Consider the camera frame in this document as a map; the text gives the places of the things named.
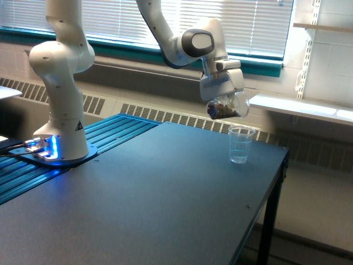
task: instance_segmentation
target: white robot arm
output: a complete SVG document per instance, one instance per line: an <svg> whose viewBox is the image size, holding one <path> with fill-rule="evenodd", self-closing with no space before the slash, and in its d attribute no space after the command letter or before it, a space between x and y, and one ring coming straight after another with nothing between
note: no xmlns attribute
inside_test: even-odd
<svg viewBox="0 0 353 265"><path fill-rule="evenodd" d="M33 70L43 79L49 96L49 121L34 133L41 143L28 151L47 161L67 161L88 154L82 126L83 97L73 74L94 62L94 51L82 29L82 0L46 0L46 19L56 41L39 44L30 52Z"/></svg>
<svg viewBox="0 0 353 265"><path fill-rule="evenodd" d="M136 3L168 66L182 68L202 59L204 76L200 94L202 100L209 100L210 117L245 117L249 102L244 94L240 61L229 60L220 21L211 18L181 36L174 36L162 14L161 0L136 0Z"/></svg>

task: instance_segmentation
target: window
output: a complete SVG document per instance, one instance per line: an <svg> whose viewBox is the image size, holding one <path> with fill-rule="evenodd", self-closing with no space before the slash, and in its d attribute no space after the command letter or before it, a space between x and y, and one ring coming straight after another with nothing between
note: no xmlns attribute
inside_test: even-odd
<svg viewBox="0 0 353 265"><path fill-rule="evenodd" d="M220 18L232 54L283 58L293 0L162 0L164 16L175 34L202 17ZM0 25L51 31L45 0L2 0ZM88 36L156 47L134 0L83 0Z"/></svg>

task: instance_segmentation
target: white surface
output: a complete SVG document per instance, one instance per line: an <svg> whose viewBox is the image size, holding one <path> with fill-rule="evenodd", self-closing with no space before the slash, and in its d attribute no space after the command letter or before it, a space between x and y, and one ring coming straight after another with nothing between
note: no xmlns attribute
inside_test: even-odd
<svg viewBox="0 0 353 265"><path fill-rule="evenodd" d="M353 125L353 108L339 105L261 93L250 100L250 105L273 112Z"/></svg>
<svg viewBox="0 0 353 265"><path fill-rule="evenodd" d="M0 86L0 99L20 96L22 93L16 89Z"/></svg>

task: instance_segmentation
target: plastic cup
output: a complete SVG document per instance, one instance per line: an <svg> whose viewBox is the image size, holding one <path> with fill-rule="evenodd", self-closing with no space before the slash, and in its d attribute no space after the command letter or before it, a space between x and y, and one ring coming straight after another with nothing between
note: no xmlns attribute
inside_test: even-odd
<svg viewBox="0 0 353 265"><path fill-rule="evenodd" d="M231 126L229 132L229 159L234 163L246 163L255 130L244 126Z"/></svg>

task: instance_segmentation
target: blue aluminum extrusion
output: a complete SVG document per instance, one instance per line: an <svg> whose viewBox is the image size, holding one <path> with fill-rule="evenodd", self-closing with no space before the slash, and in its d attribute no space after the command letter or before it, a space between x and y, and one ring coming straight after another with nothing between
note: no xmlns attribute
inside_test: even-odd
<svg viewBox="0 0 353 265"><path fill-rule="evenodd" d="M85 128L87 142L98 155L129 141L160 124L144 118L119 114ZM0 158L0 205L68 171L38 166L14 157Z"/></svg>

